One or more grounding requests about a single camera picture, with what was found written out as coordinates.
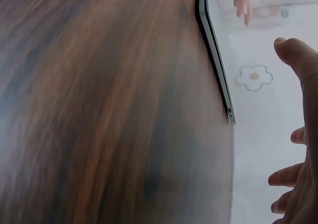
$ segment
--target dark wood surface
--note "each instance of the dark wood surface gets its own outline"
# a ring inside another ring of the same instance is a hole
[[[1,224],[227,224],[232,126],[195,0],[0,0]]]

